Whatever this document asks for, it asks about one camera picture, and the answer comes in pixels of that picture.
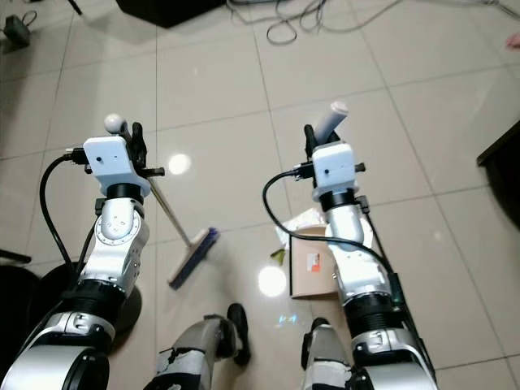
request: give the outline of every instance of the brown cardboard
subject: brown cardboard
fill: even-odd
[[[307,227],[297,231],[307,236],[324,236],[325,227]],[[332,278],[334,258],[324,241],[291,239],[291,297],[316,297],[337,293]]]

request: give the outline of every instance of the white tile floor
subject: white tile floor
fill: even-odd
[[[291,0],[283,11],[301,8]],[[518,0],[506,2],[520,8]],[[151,229],[138,281],[145,308],[111,358],[110,389],[142,388],[158,350],[190,323],[241,301],[253,361],[216,366],[215,389],[297,389],[302,334],[327,316],[348,344],[335,301],[292,301],[258,289],[279,243],[262,209],[263,183],[303,159],[302,126],[340,98],[340,134],[368,171],[359,179],[394,267],[401,273],[440,388],[519,389],[520,240],[496,204],[477,155],[520,119],[520,53],[504,48],[520,24],[491,9],[407,1],[349,35],[300,34],[269,45],[265,25],[244,26],[224,8],[172,30],[123,14],[115,2],[7,2],[40,17],[32,44],[1,54],[0,247],[33,257],[39,275],[59,254],[37,204],[43,169],[63,148],[103,135],[119,112],[146,131],[150,165],[191,156],[182,176],[160,180],[188,232],[223,234],[179,291],[166,278],[183,256],[178,236],[146,203]],[[331,0],[327,18],[352,25],[388,0]],[[265,15],[270,7],[251,10]],[[60,167],[50,210],[71,256],[92,223],[92,177]],[[272,193],[281,218],[309,206],[310,184]],[[280,317],[296,315],[295,323]]]

